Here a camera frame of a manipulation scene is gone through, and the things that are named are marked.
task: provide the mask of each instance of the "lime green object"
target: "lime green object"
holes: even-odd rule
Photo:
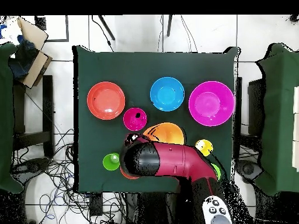
[[[216,171],[216,175],[217,175],[217,179],[219,180],[220,177],[221,177],[221,172],[220,172],[220,169],[219,167],[217,167],[215,164],[212,164],[213,168],[215,169]]]
[[[119,168],[119,154],[112,153],[108,154],[103,159],[104,168],[109,171],[114,171]]]

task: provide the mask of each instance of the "blue bowl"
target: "blue bowl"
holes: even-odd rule
[[[183,85],[171,77],[163,77],[154,82],[150,92],[151,101],[161,111],[176,110],[184,101]]]

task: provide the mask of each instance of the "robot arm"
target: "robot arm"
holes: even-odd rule
[[[196,148],[130,134],[120,164],[132,176],[187,178],[192,186],[193,223],[232,224],[213,166]]]

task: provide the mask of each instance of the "yellow ball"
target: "yellow ball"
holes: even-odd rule
[[[212,143],[208,140],[198,140],[195,144],[197,148],[204,156],[208,156],[213,151]]]

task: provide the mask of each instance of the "green tablecloth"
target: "green tablecloth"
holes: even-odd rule
[[[190,115],[188,100],[192,90],[205,81],[219,81],[234,91],[234,57],[238,49],[225,54],[155,53],[155,52],[90,52],[78,46],[74,52],[76,68],[78,54],[78,163],[80,192],[176,192],[178,182],[171,177],[125,178],[119,169],[107,171],[102,160],[105,155],[120,152],[129,130],[123,125],[123,114],[130,107],[142,108],[147,116],[146,128],[162,122],[184,128],[187,144],[208,139],[214,154],[230,174],[232,157],[232,118],[217,127],[198,124]],[[179,80],[185,88],[182,105],[171,112],[155,108],[150,101],[152,84],[163,76]],[[124,111],[115,119],[105,121],[94,117],[86,98],[98,82],[114,82],[125,96]]]
[[[259,63],[266,81],[260,160],[265,172],[256,183],[269,195],[279,191],[299,192],[299,173],[292,167],[294,87],[299,86],[299,53],[274,44]]]
[[[0,45],[0,189],[20,193],[23,187],[10,174],[13,151],[13,75],[9,57],[17,48],[12,43]]]

